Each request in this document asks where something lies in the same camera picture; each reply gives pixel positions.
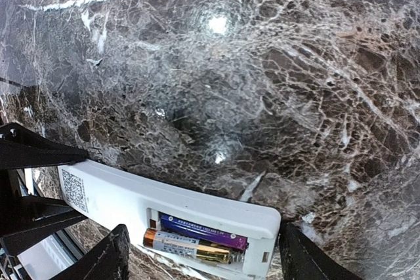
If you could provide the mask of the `orange battery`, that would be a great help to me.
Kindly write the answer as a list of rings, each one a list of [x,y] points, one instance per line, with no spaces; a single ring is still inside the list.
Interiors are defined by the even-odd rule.
[[[244,252],[223,245],[153,229],[146,230],[143,246],[169,254],[220,264],[242,263],[245,259]]]

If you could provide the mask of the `blue battery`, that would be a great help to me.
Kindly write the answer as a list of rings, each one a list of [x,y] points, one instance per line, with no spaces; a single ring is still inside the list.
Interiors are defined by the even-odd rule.
[[[161,227],[167,230],[183,234],[188,237],[203,239],[205,241],[220,244],[235,250],[245,251],[247,249],[248,240],[244,236],[202,226],[169,214],[160,214],[159,218]]]

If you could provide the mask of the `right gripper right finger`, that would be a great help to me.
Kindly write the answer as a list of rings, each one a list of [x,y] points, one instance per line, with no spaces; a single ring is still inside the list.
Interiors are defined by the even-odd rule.
[[[332,260],[292,222],[281,223],[278,246],[284,279],[359,279]]]

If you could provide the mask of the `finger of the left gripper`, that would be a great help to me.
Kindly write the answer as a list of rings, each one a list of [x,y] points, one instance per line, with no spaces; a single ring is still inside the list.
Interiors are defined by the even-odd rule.
[[[87,217],[65,201],[25,196],[1,202],[1,246],[32,247]]]
[[[19,125],[1,126],[1,169],[72,165],[89,158],[86,150],[50,141]]]

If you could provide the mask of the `white remote control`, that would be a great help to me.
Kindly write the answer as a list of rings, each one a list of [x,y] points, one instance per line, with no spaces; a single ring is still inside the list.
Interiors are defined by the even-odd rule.
[[[137,176],[91,160],[58,167],[64,200],[92,221],[112,230],[126,225],[131,244],[159,262],[196,279],[265,279],[280,230],[281,215],[269,207],[215,197]],[[147,249],[148,228],[161,214],[247,238],[238,262],[216,264]]]

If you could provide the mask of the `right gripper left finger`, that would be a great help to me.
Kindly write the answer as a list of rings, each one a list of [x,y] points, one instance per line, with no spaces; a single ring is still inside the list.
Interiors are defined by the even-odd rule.
[[[127,226],[119,224],[82,259],[51,280],[128,279],[129,245]]]

